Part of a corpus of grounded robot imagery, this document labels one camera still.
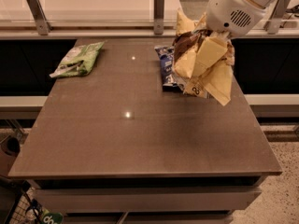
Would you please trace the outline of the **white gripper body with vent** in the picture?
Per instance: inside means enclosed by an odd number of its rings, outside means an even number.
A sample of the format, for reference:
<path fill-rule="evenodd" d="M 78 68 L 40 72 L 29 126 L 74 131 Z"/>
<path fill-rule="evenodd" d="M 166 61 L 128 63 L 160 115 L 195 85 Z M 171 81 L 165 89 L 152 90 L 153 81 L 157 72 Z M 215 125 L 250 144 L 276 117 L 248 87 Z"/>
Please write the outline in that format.
<path fill-rule="evenodd" d="M 251 30 L 264 16 L 262 0 L 209 0 L 206 26 L 213 31 L 229 32 L 240 37 Z"/>

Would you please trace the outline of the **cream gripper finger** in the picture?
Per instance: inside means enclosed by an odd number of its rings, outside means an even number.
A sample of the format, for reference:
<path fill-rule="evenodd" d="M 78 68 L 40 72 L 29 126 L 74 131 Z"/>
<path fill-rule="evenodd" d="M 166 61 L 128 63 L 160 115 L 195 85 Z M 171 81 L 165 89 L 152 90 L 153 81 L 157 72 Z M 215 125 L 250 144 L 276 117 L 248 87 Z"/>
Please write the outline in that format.
<path fill-rule="evenodd" d="M 196 54 L 192 76 L 199 77 L 203 75 L 226 51 L 226 41 L 217 37 L 206 37 Z"/>

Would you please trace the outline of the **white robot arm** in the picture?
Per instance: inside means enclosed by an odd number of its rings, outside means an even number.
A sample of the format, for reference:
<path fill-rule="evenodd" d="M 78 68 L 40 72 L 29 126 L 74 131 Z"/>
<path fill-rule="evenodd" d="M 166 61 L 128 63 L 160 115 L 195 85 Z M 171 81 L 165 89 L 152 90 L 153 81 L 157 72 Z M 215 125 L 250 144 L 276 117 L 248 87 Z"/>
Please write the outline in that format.
<path fill-rule="evenodd" d="M 208 0 L 194 31 L 210 31 L 194 54 L 192 76 L 199 77 L 228 51 L 227 41 L 246 35 L 275 0 Z"/>

